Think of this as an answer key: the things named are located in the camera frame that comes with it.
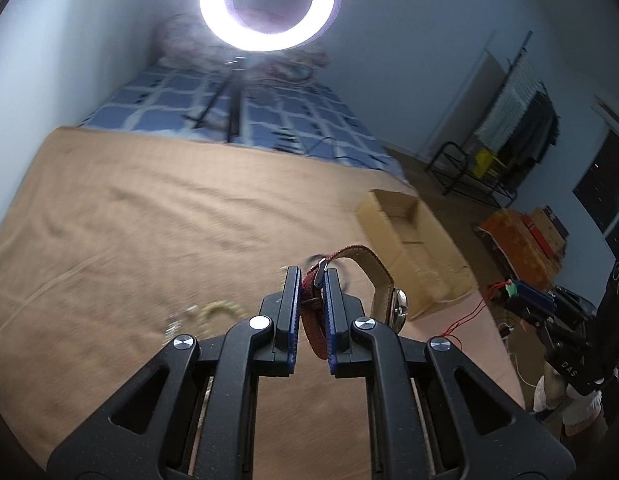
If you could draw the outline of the white gloved right hand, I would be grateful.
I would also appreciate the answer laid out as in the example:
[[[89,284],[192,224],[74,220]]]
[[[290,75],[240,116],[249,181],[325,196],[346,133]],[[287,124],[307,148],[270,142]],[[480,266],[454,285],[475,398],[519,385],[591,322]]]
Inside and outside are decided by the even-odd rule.
[[[594,390],[582,396],[552,368],[538,379],[533,396],[533,412],[557,415],[567,436],[574,436],[591,426],[602,410],[602,395]]]

